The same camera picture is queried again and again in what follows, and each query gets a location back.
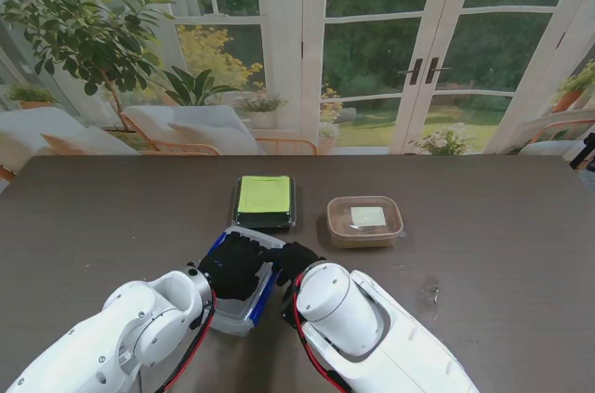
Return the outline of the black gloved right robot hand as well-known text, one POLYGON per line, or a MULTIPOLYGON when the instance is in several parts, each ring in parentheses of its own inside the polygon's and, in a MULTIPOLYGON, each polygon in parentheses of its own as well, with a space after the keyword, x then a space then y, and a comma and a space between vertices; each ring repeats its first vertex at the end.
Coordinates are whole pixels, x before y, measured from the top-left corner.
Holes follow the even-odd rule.
POLYGON ((294 282, 309 266, 321 260, 324 260, 322 256, 299 242, 289 242, 282 248, 271 249, 269 256, 269 261, 272 262, 271 270, 277 273, 278 286, 294 282))

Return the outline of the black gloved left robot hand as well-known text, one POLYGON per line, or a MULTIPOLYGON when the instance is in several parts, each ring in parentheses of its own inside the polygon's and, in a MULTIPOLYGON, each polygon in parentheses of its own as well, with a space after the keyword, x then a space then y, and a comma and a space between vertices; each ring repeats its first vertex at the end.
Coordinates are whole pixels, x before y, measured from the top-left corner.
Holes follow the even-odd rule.
POLYGON ((197 270, 209 281, 218 299, 244 301, 257 290, 258 272, 263 264, 272 263, 273 279, 278 286, 284 285, 285 279, 276 265, 284 248, 285 244, 267 248, 239 232, 232 232, 201 260, 197 270))

